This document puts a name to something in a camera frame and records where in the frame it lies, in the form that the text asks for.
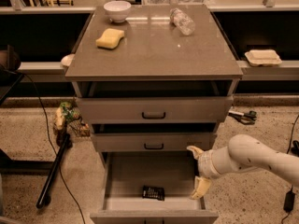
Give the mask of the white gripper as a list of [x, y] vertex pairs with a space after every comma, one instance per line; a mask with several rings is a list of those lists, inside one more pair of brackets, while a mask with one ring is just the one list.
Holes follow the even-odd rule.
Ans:
[[201, 176], [196, 176], [194, 178], [194, 189], [191, 194], [193, 200], [198, 200], [209, 190], [211, 186], [210, 179], [216, 179], [221, 176], [216, 169], [218, 152], [212, 149], [203, 151], [196, 146], [187, 146], [187, 149], [192, 153], [193, 157], [198, 160], [198, 171]]

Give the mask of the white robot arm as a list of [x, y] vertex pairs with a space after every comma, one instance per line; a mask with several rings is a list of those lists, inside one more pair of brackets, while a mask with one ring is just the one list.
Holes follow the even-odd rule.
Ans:
[[255, 169], [265, 169], [299, 187], [299, 158], [276, 151], [249, 135], [235, 135], [226, 147], [219, 149], [204, 151], [196, 146], [187, 146], [187, 149], [197, 161], [199, 172], [194, 178], [193, 200], [207, 193], [212, 179]]

